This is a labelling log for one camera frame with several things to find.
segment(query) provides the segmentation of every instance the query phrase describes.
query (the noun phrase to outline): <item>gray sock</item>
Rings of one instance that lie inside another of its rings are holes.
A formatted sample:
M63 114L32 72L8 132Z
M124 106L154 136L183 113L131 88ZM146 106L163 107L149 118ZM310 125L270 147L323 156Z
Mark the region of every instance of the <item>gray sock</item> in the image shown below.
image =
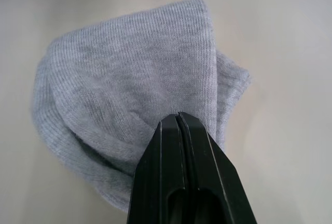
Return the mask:
M202 0L111 19L56 39L40 62L33 120L59 159L128 210L158 122L184 111L223 148L248 72L216 51Z

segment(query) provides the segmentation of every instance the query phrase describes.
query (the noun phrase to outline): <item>ribbed knit fabric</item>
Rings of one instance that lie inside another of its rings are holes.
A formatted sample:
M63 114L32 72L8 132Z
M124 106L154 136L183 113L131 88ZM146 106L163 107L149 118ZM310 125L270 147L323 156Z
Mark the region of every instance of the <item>ribbed knit fabric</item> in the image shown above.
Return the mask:
M40 62L33 120L59 159L128 210L158 122L184 111L223 148L248 72L216 51L202 0L111 19L56 39Z

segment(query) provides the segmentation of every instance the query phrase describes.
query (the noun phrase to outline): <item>folded sock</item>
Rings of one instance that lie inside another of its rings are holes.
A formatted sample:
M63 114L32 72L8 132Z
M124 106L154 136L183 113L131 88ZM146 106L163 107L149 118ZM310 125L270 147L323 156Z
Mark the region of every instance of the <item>folded sock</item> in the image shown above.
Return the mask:
M187 0L53 41L37 69L33 120L66 166L128 211L135 167L158 122L184 111L223 148L248 83L248 72L216 51L204 2Z

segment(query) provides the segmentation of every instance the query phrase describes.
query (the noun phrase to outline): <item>beige table surface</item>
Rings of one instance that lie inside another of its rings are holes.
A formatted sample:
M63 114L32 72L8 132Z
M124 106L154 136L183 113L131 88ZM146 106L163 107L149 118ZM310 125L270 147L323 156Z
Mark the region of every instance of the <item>beige table surface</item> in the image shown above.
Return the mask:
M0 0L0 223L126 223L38 139L36 65L64 32L177 0ZM332 0L205 0L253 83L227 155L258 223L332 223Z

